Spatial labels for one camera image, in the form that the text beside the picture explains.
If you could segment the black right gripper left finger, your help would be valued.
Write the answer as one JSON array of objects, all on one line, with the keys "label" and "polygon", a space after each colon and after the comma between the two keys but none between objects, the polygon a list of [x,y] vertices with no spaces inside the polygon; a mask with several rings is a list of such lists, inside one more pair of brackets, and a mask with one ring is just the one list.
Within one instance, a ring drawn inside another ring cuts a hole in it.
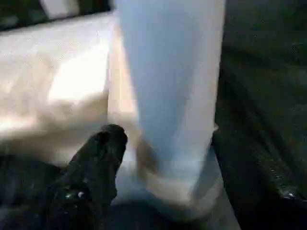
[{"label": "black right gripper left finger", "polygon": [[109,124],[84,143],[50,189],[45,229],[104,229],[127,142],[125,130]]}]

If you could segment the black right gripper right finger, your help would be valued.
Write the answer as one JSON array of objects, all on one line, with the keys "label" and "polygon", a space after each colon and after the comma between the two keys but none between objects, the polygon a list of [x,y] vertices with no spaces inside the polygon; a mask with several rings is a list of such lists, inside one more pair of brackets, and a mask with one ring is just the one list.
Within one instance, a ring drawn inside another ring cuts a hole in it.
[{"label": "black right gripper right finger", "polygon": [[241,229],[307,228],[307,198],[277,157],[240,133],[217,130],[213,146]]}]

